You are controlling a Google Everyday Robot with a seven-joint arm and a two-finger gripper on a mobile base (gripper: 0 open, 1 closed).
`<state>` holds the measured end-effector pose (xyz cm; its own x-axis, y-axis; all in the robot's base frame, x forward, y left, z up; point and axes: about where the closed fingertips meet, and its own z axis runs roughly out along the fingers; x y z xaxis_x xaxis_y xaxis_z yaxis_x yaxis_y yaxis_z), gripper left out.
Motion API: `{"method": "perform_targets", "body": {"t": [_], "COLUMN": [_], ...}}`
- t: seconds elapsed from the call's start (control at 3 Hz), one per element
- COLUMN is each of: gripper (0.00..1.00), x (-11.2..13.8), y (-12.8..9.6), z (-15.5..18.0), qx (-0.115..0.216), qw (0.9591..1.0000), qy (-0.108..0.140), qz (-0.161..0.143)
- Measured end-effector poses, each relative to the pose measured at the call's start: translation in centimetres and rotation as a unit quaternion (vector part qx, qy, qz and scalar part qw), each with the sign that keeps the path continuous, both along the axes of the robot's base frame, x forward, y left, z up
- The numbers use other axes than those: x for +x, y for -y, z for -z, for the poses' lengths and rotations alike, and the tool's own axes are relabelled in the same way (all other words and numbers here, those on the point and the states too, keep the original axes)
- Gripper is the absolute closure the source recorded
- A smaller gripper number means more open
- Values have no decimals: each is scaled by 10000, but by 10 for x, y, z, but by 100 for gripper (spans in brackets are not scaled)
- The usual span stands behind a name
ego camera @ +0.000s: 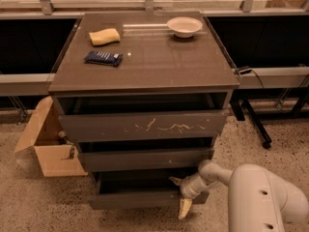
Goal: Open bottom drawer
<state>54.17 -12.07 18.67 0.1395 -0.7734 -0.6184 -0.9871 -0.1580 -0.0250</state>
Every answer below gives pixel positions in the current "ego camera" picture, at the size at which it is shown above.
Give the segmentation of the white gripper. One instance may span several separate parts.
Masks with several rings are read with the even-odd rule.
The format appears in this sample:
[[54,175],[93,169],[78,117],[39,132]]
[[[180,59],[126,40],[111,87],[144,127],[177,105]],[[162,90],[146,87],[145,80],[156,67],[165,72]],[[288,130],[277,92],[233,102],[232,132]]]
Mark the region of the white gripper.
[[181,193],[184,198],[180,199],[178,219],[184,219],[192,206],[191,199],[195,199],[203,191],[206,191],[209,183],[198,173],[187,176],[184,179],[169,177],[169,180],[176,186],[181,186]]

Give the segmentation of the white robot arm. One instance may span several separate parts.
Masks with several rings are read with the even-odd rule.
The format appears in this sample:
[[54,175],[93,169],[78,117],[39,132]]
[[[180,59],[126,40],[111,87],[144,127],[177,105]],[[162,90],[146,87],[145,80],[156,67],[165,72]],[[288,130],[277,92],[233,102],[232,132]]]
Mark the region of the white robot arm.
[[304,220],[309,204],[301,189],[256,164],[225,169],[211,160],[198,171],[171,181],[182,198],[178,218],[186,217],[193,200],[221,183],[228,188],[229,232],[285,232],[286,223]]

